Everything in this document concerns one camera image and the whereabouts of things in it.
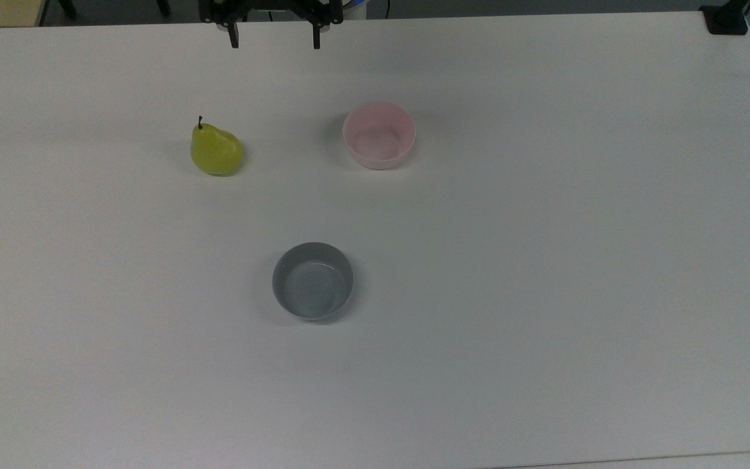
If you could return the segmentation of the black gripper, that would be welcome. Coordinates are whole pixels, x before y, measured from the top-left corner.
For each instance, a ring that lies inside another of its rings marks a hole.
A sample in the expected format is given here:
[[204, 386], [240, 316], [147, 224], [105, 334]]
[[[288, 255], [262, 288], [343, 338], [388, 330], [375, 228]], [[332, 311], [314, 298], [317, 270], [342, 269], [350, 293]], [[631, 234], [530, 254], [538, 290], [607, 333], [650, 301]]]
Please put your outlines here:
[[227, 27], [231, 47], [237, 50], [240, 39], [238, 27], [229, 26], [248, 13], [256, 11], [291, 12], [312, 24], [312, 43], [321, 48], [322, 27], [344, 21], [342, 1], [200, 1], [199, 20]]

